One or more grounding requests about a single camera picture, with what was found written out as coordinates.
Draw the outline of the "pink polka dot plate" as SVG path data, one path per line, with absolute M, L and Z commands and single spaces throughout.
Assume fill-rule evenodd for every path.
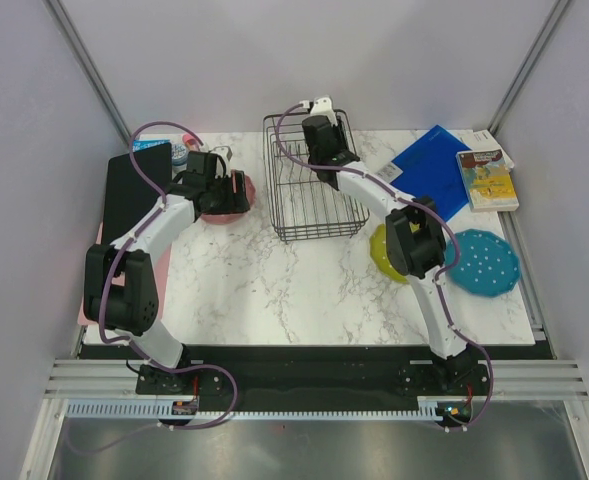
M 201 214 L 201 219 L 212 225 L 228 225 L 240 220 L 255 203 L 256 188 L 249 175 L 233 170 L 231 176 L 219 178 L 214 183 L 212 210 Z

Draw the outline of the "lime green polka dot plate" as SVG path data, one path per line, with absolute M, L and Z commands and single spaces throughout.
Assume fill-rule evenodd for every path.
M 386 247 L 386 228 L 384 224 L 378 225 L 369 237 L 369 255 L 377 269 L 390 280 L 407 285 L 409 281 L 392 266 Z

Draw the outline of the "teal polka dot plate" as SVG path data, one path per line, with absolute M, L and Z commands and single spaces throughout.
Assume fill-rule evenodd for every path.
M 520 260 L 511 245 L 492 232 L 467 229 L 456 234 L 459 262 L 446 272 L 466 292 L 494 298 L 511 292 L 521 277 Z

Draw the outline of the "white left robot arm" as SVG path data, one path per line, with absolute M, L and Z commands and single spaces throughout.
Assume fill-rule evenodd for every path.
M 186 168 L 165 187 L 151 209 L 124 235 L 86 253 L 83 310 L 103 342 L 124 341 L 159 370 L 172 393 L 190 388 L 187 347 L 160 320 L 154 267 L 176 238 L 202 216 L 241 215 L 251 207 L 246 175 L 215 152 L 191 152 Z

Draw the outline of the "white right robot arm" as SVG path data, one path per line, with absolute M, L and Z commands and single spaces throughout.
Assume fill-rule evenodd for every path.
M 327 116 L 311 115 L 302 128 L 308 164 L 318 178 L 384 220 L 387 258 L 408 279 L 427 327 L 433 384 L 443 393 L 457 392 L 475 364 L 470 341 L 455 328 L 448 306 L 444 234 L 450 229 L 434 201 L 427 196 L 412 199 L 372 173 Z

